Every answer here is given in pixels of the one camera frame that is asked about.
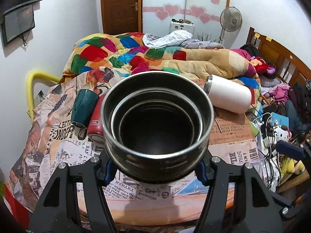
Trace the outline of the white thermos cup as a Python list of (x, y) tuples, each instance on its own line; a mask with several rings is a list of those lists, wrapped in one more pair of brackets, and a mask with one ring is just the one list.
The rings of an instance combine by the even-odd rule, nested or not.
[(248, 87), (216, 75), (207, 77), (204, 91), (213, 106), (237, 114), (244, 114), (252, 102)]

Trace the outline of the black steel thermos cup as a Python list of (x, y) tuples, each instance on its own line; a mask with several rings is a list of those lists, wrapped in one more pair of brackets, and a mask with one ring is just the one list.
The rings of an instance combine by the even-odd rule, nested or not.
[(143, 72), (114, 85), (101, 107), (107, 156), (142, 183), (184, 178), (206, 153), (214, 111), (193, 81), (169, 72)]

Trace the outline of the white patterned garment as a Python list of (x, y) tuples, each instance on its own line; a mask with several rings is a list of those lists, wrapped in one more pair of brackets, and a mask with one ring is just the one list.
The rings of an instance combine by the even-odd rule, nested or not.
[(184, 41), (192, 38), (193, 35), (186, 30), (175, 30), (163, 37), (152, 34), (144, 34), (142, 41), (148, 48), (159, 49), (164, 47), (179, 46)]

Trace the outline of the brown wooden door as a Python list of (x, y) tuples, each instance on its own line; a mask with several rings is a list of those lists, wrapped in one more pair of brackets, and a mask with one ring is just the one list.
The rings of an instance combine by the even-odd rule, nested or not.
[(142, 0), (100, 0), (103, 32), (142, 32)]

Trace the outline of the newspaper print tablecloth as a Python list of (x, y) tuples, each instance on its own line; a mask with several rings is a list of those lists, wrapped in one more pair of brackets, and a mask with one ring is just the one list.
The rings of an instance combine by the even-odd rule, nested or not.
[[(116, 70), (100, 67), (52, 87), (34, 110), (25, 150), (11, 169), (8, 189), (30, 216), (60, 163), (75, 166), (101, 153), (103, 145), (71, 123), (74, 99), (81, 89), (106, 94), (121, 81)], [(181, 232), (199, 218), (208, 188), (194, 173), (154, 192), (117, 172), (104, 188), (112, 217), (123, 232)]]

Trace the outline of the standing electric fan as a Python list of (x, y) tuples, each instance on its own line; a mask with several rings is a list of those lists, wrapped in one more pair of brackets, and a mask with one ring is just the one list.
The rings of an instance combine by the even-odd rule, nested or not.
[(234, 6), (224, 9), (220, 16), (221, 33), (219, 36), (219, 43), (224, 41), (225, 32), (235, 32), (242, 26), (242, 14)]

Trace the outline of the red box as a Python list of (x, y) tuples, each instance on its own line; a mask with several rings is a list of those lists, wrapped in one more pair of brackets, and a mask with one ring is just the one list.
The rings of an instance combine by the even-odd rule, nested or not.
[(13, 217), (23, 229), (27, 230), (30, 223), (30, 212), (14, 198), (7, 184), (4, 185), (4, 192), (4, 197), (10, 205)]

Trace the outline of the colourful patchwork blanket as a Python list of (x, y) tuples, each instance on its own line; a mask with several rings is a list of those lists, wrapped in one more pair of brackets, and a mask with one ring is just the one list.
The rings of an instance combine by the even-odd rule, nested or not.
[(63, 76), (74, 77), (99, 67), (116, 70), (125, 78), (139, 72), (162, 70), (191, 80), (217, 75), (247, 86), (254, 105), (260, 96), (260, 79), (254, 66), (228, 49), (187, 49), (180, 46), (149, 48), (139, 32), (120, 35), (92, 34), (77, 41)]

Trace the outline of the yellow padded bed rail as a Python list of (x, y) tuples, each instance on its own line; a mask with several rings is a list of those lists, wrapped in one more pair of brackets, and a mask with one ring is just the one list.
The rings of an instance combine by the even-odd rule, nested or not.
[(39, 89), (46, 89), (48, 86), (58, 84), (61, 77), (52, 75), (42, 70), (31, 70), (26, 77), (26, 103), (28, 107), (27, 114), (31, 120), (34, 119), (35, 96), (39, 93)]

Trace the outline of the small wall monitor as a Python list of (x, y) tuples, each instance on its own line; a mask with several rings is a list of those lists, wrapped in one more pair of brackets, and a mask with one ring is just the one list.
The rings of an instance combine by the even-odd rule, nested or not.
[(29, 33), (34, 27), (33, 5), (23, 6), (6, 13), (2, 24), (4, 46), (17, 38), (22, 39), (24, 46), (26, 46), (27, 37), (24, 34)]

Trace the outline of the white radiator heater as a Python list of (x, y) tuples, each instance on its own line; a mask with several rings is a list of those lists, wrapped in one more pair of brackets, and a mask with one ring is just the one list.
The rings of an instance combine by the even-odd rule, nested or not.
[(186, 30), (187, 32), (190, 32), (192, 35), (195, 32), (195, 25), (193, 22), (189, 20), (183, 20), (183, 19), (171, 19), (170, 27), (169, 27), (169, 33), (172, 33), (175, 30)]

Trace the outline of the frosted sliding wardrobe doors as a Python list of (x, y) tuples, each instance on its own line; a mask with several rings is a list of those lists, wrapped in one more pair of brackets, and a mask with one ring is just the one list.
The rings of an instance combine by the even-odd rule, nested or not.
[(172, 20), (193, 23), (194, 38), (216, 41), (221, 34), (220, 16), (230, 0), (142, 0), (142, 32), (165, 36), (176, 27)]

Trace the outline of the grey crumpled bedding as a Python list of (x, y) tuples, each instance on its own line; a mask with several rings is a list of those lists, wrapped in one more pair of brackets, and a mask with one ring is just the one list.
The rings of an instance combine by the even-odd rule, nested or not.
[(213, 41), (201, 41), (198, 39), (187, 39), (180, 44), (180, 47), (185, 49), (205, 49), (205, 50), (213, 50), (223, 49), (224, 46), (220, 43), (216, 43)]

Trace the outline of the white cat plush toy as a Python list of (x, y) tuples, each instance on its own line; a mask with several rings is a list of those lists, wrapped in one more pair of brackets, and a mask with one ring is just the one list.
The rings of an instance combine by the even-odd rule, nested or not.
[(273, 135), (275, 144), (281, 140), (289, 142), (290, 138), (292, 137), (292, 133), (286, 125), (273, 127)]

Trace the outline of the dark green faceted cup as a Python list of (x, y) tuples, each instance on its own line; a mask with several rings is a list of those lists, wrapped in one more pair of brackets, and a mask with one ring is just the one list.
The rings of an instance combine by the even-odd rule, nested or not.
[(98, 98), (98, 94), (92, 90), (79, 90), (71, 115), (71, 123), (75, 127), (87, 129)]

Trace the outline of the red thermos cup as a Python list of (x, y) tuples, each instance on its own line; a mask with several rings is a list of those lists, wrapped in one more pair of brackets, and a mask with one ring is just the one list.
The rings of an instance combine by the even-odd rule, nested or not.
[(106, 94), (103, 94), (98, 98), (90, 119), (90, 123), (87, 127), (87, 135), (89, 139), (93, 142), (101, 144), (103, 143), (104, 138), (103, 125), (101, 121), (101, 107), (105, 96)]

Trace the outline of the wooden headboard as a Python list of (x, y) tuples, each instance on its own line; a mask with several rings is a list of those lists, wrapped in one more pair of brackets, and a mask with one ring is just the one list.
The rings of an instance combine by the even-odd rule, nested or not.
[(276, 76), (283, 82), (293, 86), (296, 82), (306, 84), (310, 79), (310, 68), (294, 53), (277, 41), (249, 28), (246, 44), (254, 44), (265, 61), (276, 66)]

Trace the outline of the red plush toy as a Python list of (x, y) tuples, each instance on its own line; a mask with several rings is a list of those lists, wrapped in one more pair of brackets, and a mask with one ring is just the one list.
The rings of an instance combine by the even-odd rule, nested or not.
[(252, 57), (250, 63), (255, 68), (256, 73), (258, 75), (273, 75), (276, 72), (276, 69), (273, 65), (268, 64), (263, 58), (261, 57)]

